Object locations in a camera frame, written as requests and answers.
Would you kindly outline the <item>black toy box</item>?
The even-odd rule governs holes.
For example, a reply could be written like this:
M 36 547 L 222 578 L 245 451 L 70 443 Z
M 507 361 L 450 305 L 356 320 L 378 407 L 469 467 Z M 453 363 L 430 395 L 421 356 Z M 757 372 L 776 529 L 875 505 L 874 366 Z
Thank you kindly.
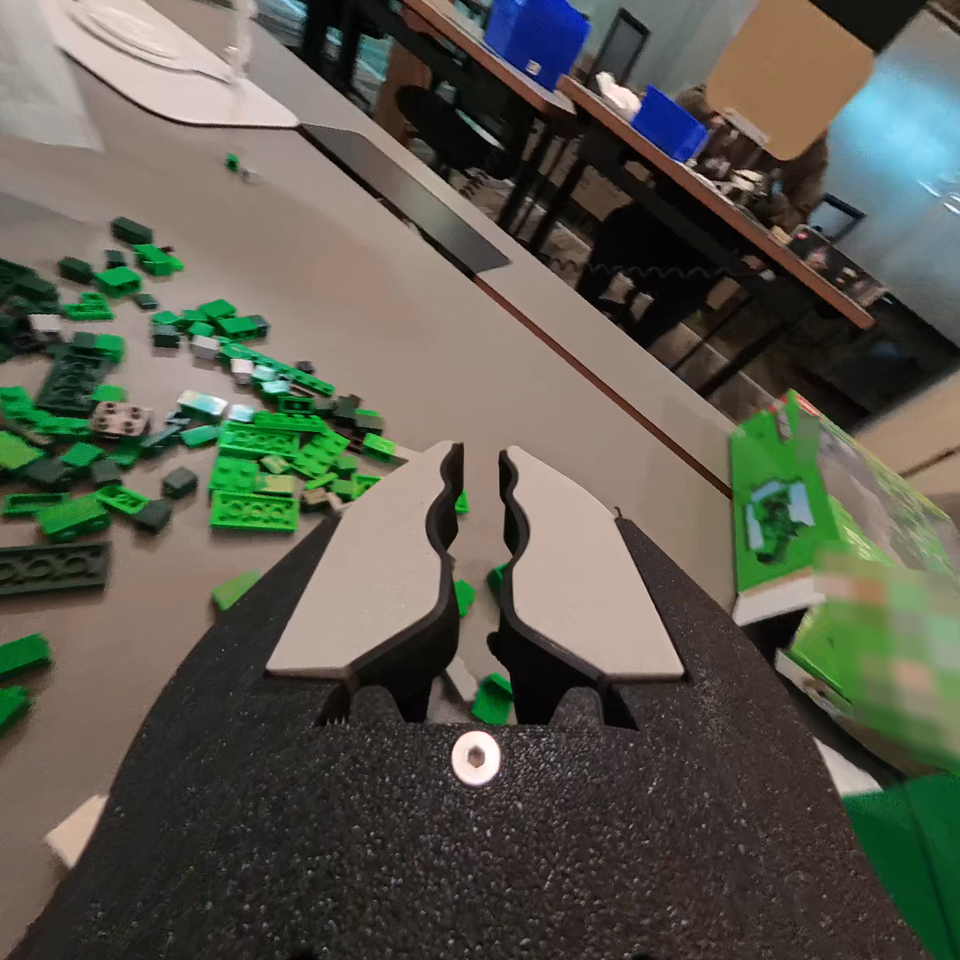
M 870 307 L 888 292 L 887 287 L 807 224 L 794 229 L 787 249 L 858 306 Z

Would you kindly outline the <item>green plastic bin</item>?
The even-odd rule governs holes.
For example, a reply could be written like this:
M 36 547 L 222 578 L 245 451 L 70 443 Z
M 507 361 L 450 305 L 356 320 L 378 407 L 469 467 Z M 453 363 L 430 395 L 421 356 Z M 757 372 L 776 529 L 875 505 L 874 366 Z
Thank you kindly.
M 842 798 L 870 866 L 936 959 L 959 957 L 959 777 L 932 774 Z

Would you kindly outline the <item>blue container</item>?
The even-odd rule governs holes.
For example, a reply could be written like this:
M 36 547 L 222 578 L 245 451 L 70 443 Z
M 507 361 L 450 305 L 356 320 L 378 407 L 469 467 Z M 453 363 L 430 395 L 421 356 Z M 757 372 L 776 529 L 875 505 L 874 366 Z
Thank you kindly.
M 678 163 L 694 159 L 707 144 L 711 131 L 690 112 L 652 83 L 648 84 L 631 128 Z

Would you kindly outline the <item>pile of green toy bricks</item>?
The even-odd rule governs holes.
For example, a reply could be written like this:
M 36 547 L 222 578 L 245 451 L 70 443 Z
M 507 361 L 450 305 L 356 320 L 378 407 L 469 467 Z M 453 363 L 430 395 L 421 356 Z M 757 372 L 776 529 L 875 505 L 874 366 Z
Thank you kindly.
M 77 689 L 117 706 L 180 632 L 176 617 L 234 607 L 266 570 L 260 545 L 294 543 L 390 472 L 374 414 L 358 435 L 256 346 L 207 333 L 196 358 L 243 397 L 161 371 L 165 409 L 144 400 L 127 338 L 53 322 L 54 301 L 8 288 L 2 308 L 2 739 L 29 728 L 38 697 L 100 651 Z

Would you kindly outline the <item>white printed paper bag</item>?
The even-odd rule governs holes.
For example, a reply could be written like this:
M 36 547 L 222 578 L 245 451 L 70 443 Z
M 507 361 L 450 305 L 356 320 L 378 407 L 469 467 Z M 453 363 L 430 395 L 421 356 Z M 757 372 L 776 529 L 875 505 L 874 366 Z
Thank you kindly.
M 103 150 L 73 72 L 39 2 L 1 3 L 1 134 Z

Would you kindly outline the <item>white book stand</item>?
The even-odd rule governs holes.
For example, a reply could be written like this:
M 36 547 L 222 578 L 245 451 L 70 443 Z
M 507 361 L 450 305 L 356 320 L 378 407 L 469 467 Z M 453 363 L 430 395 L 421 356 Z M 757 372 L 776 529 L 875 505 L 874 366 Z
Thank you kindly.
M 127 101 L 174 123 L 294 129 L 297 115 L 150 2 L 39 2 L 58 48 Z

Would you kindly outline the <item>black framed board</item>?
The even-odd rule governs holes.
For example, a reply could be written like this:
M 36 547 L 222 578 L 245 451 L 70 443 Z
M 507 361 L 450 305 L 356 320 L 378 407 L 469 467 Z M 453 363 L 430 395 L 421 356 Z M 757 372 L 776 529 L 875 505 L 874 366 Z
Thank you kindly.
M 650 37 L 651 30 L 641 20 L 619 7 L 594 59 L 593 73 L 607 73 L 624 85 Z

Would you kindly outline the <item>grey desk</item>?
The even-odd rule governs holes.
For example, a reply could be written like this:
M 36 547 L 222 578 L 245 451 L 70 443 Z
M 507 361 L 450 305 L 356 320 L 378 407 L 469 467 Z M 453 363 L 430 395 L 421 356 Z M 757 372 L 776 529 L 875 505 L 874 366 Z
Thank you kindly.
M 619 508 L 721 606 L 734 602 L 730 426 L 591 310 L 486 216 L 464 220 L 511 264 L 476 284 L 383 208 L 299 132 L 181 126 L 142 111 L 70 65 L 102 151 L 2 138 L 2 257 L 50 272 L 93 258 L 125 215 L 185 264 L 163 308 L 224 298 L 270 324 L 265 351 L 311 361 L 359 396 L 406 449 L 464 443 L 470 513 L 453 544 L 481 585 L 502 562 L 498 452 L 527 450 Z M 227 154 L 260 175 L 246 184 Z M 77 688 L 103 668 L 71 662 L 37 697 L 30 725 L 2 739 L 2 957 L 49 903 L 62 871 L 43 838 L 107 794 L 163 687 L 208 630 L 207 598 L 138 690 L 93 705 Z

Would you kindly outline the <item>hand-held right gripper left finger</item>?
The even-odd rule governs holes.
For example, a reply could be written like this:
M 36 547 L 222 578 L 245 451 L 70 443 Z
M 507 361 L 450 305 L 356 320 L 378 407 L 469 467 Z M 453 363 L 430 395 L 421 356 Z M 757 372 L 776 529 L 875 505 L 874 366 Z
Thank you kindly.
M 443 440 L 339 515 L 266 662 L 271 678 L 388 690 L 423 722 L 460 631 L 450 546 L 464 488 L 464 444 Z

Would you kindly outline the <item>wooden background table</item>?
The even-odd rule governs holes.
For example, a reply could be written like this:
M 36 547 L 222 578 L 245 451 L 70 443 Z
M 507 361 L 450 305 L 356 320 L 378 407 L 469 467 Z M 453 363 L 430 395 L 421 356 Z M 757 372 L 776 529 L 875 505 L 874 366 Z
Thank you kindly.
M 556 140 L 562 153 L 576 132 L 576 113 L 570 99 L 559 90 L 548 91 L 494 51 L 484 39 L 484 29 L 453 2 L 403 1 L 402 6 L 462 54 L 497 79 L 519 98 L 537 117 L 541 132 L 535 137 L 532 150 L 523 159 L 510 195 L 501 209 L 498 226 L 510 236 L 522 230 L 522 211 L 532 210 L 535 200 L 531 190 L 541 181 L 540 171 Z
M 600 307 L 613 278 L 630 278 L 654 306 L 691 309 L 692 294 L 708 293 L 721 280 L 738 283 L 772 317 L 772 325 L 697 388 L 709 398 L 762 354 L 781 342 L 816 309 L 837 315 L 858 330 L 876 319 L 835 289 L 751 212 L 733 203 L 685 163 L 671 158 L 630 121 L 581 82 L 562 77 L 560 91 L 572 101 L 582 130 L 577 160 L 558 188 L 531 240 L 539 249 L 550 226 L 582 179 L 594 169 L 625 193 L 631 205 L 610 217 L 582 268 L 577 292 Z

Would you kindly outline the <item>green cardboard toy box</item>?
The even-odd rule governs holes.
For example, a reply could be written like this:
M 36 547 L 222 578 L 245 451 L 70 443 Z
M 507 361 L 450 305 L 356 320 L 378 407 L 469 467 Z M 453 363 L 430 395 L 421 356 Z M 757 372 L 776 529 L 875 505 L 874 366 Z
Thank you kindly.
M 795 390 L 730 437 L 736 624 L 881 762 L 958 774 L 949 516 Z

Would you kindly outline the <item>large blue storage bin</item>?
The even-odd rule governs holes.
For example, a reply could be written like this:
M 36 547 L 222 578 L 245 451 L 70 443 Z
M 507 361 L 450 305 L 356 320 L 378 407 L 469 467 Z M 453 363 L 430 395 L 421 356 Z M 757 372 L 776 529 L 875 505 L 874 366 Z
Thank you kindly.
M 578 60 L 591 31 L 567 1 L 493 1 L 486 47 L 544 90 L 554 91 Z

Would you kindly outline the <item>black office chair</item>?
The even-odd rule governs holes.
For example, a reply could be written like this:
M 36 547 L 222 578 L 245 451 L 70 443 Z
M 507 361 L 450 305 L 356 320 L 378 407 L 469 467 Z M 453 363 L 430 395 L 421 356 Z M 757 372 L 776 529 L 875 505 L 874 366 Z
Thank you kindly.
M 482 136 L 437 92 L 413 84 L 402 85 L 396 91 L 395 103 L 413 128 L 414 137 L 432 150 L 431 169 L 445 182 L 453 172 L 480 169 L 498 173 L 509 166 L 504 150 Z

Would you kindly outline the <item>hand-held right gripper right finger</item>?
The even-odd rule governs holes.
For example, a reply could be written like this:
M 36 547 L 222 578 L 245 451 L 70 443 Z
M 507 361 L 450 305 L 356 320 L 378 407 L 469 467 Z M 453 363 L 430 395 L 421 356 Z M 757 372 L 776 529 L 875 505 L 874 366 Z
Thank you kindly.
M 498 456 L 503 538 L 499 624 L 518 724 L 548 724 L 564 697 L 675 683 L 685 665 L 625 539 L 621 518 L 517 445 Z

